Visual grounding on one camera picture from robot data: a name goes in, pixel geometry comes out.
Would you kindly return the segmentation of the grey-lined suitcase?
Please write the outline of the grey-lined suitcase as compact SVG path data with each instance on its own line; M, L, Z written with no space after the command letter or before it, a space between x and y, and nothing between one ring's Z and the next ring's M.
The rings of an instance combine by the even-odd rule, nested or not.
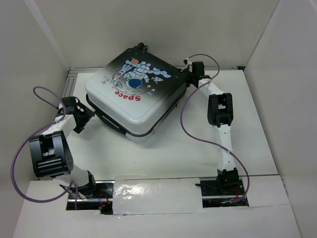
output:
M105 125L142 143L184 96L188 74L139 43L88 79L86 100Z

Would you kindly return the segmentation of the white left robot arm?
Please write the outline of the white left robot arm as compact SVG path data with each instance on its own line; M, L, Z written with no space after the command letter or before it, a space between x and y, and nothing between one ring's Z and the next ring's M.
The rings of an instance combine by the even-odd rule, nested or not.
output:
M58 179L75 182L78 192L86 198L94 197L98 186L92 173L74 164L67 138L71 132L80 134L95 113L76 97L61 99L66 108L59 106L54 124L40 135L29 139L33 171L40 179Z

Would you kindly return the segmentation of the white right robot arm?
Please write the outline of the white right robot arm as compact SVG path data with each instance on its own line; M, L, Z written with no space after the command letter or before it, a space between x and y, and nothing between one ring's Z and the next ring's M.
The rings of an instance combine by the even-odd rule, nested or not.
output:
M239 182L235 157L232 155L231 125L233 122L232 94L225 93L205 75L205 66L201 61L191 63L189 83L196 86L208 98L207 119L213 130L218 134L220 147L217 166L216 189L221 194L228 194Z

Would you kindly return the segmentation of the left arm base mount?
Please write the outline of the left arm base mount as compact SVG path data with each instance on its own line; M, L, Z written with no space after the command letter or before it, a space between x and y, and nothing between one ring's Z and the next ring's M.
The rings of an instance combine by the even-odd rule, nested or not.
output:
M98 211L100 214L112 215L113 201L113 180L96 181L95 190L85 195L78 190L76 195L75 187L68 192L66 210L67 211Z

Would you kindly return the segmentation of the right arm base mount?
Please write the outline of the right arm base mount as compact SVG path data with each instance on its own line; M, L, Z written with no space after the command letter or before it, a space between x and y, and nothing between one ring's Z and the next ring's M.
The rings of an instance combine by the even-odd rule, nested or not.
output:
M241 179L237 185L223 188L220 188L216 179L200 180L195 186L201 190L203 208L249 206L247 198L230 202L242 197L245 193Z

